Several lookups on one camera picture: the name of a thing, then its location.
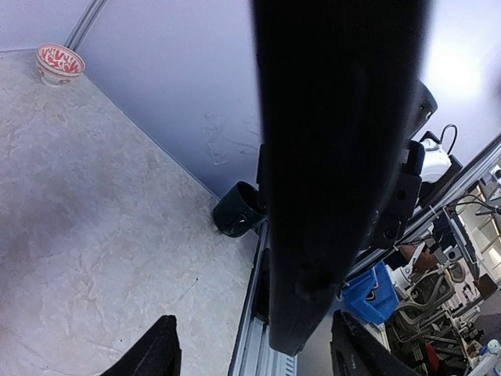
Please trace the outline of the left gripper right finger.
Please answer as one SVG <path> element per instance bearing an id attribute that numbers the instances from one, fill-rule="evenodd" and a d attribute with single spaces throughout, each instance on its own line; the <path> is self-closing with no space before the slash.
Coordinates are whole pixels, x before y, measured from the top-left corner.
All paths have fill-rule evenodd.
<path id="1" fill-rule="evenodd" d="M 410 367 L 384 348 L 351 314 L 336 311 L 330 355 L 336 376 L 412 376 Z"/>

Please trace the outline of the black phone case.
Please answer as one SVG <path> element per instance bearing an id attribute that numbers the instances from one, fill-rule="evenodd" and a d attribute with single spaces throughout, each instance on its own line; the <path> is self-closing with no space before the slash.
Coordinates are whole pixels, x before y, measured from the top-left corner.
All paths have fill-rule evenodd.
<path id="1" fill-rule="evenodd" d="M 427 1 L 255 1 L 269 344 L 298 354 L 394 191 Z"/>

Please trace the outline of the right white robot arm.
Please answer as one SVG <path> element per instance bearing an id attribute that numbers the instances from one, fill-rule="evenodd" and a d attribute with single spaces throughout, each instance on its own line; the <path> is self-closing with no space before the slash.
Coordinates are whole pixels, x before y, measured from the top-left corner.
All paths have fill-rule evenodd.
<path id="1" fill-rule="evenodd" d="M 438 103 L 428 87 L 419 80 L 411 96 L 409 114 L 404 123 L 404 143 L 399 155 L 398 174 L 384 210 L 367 231 L 365 248 L 390 248 L 402 238 L 416 210 L 423 209 L 431 191 L 442 183 L 453 166 L 443 139 L 415 134 L 430 120 Z"/>

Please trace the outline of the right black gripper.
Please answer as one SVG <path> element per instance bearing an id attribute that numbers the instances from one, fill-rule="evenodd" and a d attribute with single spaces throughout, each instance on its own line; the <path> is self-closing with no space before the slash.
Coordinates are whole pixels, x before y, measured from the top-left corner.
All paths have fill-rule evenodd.
<path id="1" fill-rule="evenodd" d="M 373 231 L 371 247 L 390 248 L 402 238 L 420 192 L 424 155 L 424 147 L 420 143 L 409 141 L 395 188 Z"/>

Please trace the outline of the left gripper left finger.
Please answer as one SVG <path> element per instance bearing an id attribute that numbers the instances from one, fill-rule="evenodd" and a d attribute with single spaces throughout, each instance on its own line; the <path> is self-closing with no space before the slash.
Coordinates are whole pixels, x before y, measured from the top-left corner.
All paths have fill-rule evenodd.
<path id="1" fill-rule="evenodd" d="M 180 375 L 182 350 L 176 328 L 175 316 L 161 316 L 102 376 Z"/>

